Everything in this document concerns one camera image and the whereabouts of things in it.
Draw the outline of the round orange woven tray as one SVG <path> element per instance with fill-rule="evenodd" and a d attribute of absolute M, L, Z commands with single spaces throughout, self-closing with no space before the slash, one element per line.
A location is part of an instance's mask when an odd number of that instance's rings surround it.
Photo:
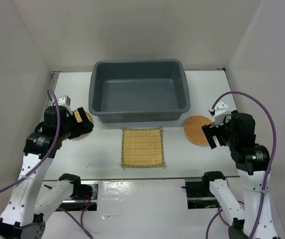
<path fill-rule="evenodd" d="M 203 133 L 202 126 L 212 123 L 204 116 L 191 116 L 184 123 L 184 134 L 186 138 L 193 144 L 198 146 L 209 146 L 209 143 Z"/>

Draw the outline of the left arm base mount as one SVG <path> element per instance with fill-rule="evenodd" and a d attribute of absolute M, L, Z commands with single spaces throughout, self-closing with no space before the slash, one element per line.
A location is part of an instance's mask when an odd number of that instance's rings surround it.
<path fill-rule="evenodd" d="M 98 183 L 78 184 L 78 188 L 74 187 L 73 182 L 68 180 L 59 180 L 53 183 L 44 183 L 43 187 L 49 190 L 67 189 L 67 197 L 62 201 L 59 208 L 66 211 L 96 211 L 97 209 L 97 193 Z"/>

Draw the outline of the round yellow bamboo tray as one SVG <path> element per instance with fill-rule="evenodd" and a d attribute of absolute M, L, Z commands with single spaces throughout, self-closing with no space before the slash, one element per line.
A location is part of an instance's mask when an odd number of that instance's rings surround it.
<path fill-rule="evenodd" d="M 91 115 L 84 110 L 81 110 L 81 112 L 79 113 L 78 110 L 73 111 L 72 129 L 68 137 L 70 140 L 81 139 L 90 134 L 94 128 Z"/>

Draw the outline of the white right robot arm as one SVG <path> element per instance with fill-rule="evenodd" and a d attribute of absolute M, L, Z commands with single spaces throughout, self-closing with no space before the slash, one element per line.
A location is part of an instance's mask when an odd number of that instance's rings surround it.
<path fill-rule="evenodd" d="M 276 239 L 266 172 L 270 154 L 266 147 L 255 142 L 255 120 L 249 114 L 232 111 L 222 123 L 202 127 L 211 148 L 216 148 L 216 137 L 221 146 L 228 146 L 238 170 L 244 204 L 240 205 L 226 184 L 220 171 L 206 172 L 201 190 L 213 195 L 224 211 L 231 239 Z"/>

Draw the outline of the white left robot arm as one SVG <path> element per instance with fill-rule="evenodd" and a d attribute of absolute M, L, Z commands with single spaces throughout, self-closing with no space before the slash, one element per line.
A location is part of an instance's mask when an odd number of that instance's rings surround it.
<path fill-rule="evenodd" d="M 26 139 L 18 184 L 6 209 L 0 215 L 0 238 L 40 239 L 46 222 L 67 198 L 87 200 L 92 188 L 82 184 L 77 175 L 64 173 L 52 189 L 37 201 L 44 176 L 51 166 L 56 151 L 65 139 L 73 139 L 93 130 L 85 110 L 70 112 L 67 106 L 49 106 L 44 121 Z"/>

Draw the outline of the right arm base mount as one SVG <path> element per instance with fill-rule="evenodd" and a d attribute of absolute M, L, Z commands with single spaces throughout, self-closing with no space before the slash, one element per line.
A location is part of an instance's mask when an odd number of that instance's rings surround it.
<path fill-rule="evenodd" d="M 200 178 L 187 178 L 185 185 L 188 209 L 212 209 L 218 208 L 217 199 L 204 187 Z"/>

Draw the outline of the rectangular bamboo mat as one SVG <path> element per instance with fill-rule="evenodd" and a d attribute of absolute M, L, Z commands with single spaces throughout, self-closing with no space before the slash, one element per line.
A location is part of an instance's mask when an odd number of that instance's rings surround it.
<path fill-rule="evenodd" d="M 163 167 L 164 148 L 161 127 L 122 129 L 121 167 Z"/>

